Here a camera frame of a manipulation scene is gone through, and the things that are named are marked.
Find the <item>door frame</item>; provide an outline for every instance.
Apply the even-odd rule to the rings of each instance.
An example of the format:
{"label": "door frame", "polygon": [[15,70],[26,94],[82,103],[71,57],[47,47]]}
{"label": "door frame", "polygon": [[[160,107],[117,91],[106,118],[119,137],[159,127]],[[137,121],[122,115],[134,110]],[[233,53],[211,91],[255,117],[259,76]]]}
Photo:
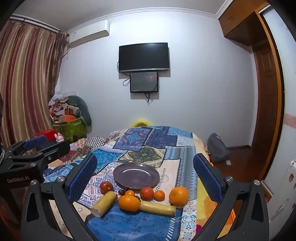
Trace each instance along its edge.
{"label": "door frame", "polygon": [[[282,71],[282,67],[281,67],[281,61],[279,58],[279,53],[277,51],[277,47],[275,44],[275,41],[273,39],[273,36],[270,32],[270,29],[266,23],[266,21],[262,18],[262,16],[258,13],[258,10],[255,11],[257,17],[259,18],[263,29],[265,31],[265,34],[267,36],[270,48],[271,48],[271,53],[272,53],[272,57],[274,60],[274,64],[275,64],[275,71],[276,71],[276,79],[277,79],[277,87],[278,87],[278,104],[277,104],[277,115],[276,115],[276,124],[275,124],[275,129],[274,129],[274,135],[272,138],[272,143],[271,143],[271,147],[267,156],[267,159],[265,161],[265,164],[262,168],[262,171],[260,172],[259,175],[259,180],[263,180],[267,173],[268,170],[272,164],[273,158],[275,156],[278,144],[279,144],[279,139],[281,136],[281,130],[282,130],[282,126],[283,126],[283,119],[284,119],[284,78],[283,78],[283,71]],[[256,129],[258,127],[258,117],[259,117],[259,111],[260,111],[260,76],[259,76],[259,70],[258,70],[258,63],[257,63],[257,57],[254,53],[254,57],[255,57],[255,63],[256,63],[256,71],[257,71],[257,78],[258,78],[258,111],[257,111],[257,119],[256,119],[256,126],[255,126],[255,132],[254,132],[254,137],[253,137],[253,141],[255,139],[255,135],[256,135]]]}

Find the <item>crown molding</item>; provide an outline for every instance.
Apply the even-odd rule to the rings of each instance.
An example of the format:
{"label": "crown molding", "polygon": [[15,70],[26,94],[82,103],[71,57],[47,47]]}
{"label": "crown molding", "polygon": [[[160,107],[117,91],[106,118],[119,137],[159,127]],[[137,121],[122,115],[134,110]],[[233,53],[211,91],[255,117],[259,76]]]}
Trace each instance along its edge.
{"label": "crown molding", "polygon": [[83,28],[85,26],[88,26],[90,24],[96,23],[98,21],[102,21],[108,18],[113,18],[113,17],[118,17],[126,14],[131,14],[131,13],[138,13],[138,12],[157,12],[157,11],[167,11],[167,12],[186,12],[186,13],[192,13],[192,14],[198,14],[198,15],[203,15],[207,16],[210,18],[217,18],[217,14],[213,13],[208,13],[208,12],[203,12],[199,10],[194,10],[194,9],[188,9],[188,8],[179,8],[179,7],[145,7],[145,8],[137,8],[137,9],[130,9],[130,10],[124,10],[121,12],[115,12],[111,13],[105,16],[101,16],[98,18],[95,18],[93,20],[87,21],[83,24],[80,24],[72,29],[69,29],[67,32],[70,34],[74,31],[77,31],[80,28]]}
{"label": "crown molding", "polygon": [[229,5],[233,2],[234,0],[226,0],[221,8],[218,10],[218,12],[216,13],[215,18],[219,19],[221,17],[221,15],[225,12],[225,10],[229,7]]}

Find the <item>tomato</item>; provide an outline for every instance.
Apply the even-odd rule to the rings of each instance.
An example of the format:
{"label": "tomato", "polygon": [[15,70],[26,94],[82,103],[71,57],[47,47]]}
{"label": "tomato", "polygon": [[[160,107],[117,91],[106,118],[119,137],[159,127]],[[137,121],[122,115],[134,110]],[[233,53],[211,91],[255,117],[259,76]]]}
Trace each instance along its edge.
{"label": "tomato", "polygon": [[151,201],[153,198],[154,191],[152,188],[142,188],[140,191],[141,199],[144,201]]}
{"label": "tomato", "polygon": [[109,191],[113,191],[113,185],[111,182],[109,181],[105,181],[105,182],[102,182],[100,184],[100,190],[103,194],[109,192]]}

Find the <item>television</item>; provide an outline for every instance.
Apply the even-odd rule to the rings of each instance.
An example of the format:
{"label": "television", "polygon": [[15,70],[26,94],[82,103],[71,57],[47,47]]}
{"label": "television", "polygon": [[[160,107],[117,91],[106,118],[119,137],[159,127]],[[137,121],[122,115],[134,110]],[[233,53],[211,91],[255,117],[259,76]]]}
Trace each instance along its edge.
{"label": "television", "polygon": [[158,92],[157,72],[132,72],[130,78],[131,93]]}
{"label": "television", "polygon": [[119,72],[169,69],[168,43],[119,46]]}

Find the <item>green box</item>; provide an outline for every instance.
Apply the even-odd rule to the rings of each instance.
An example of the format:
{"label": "green box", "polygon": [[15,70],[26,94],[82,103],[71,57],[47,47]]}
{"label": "green box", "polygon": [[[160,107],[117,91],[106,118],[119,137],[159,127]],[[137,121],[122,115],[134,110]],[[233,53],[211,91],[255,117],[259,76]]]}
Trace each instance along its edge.
{"label": "green box", "polygon": [[80,139],[86,135],[85,123],[80,118],[69,122],[55,123],[53,128],[69,142],[73,142],[73,136],[77,136]]}

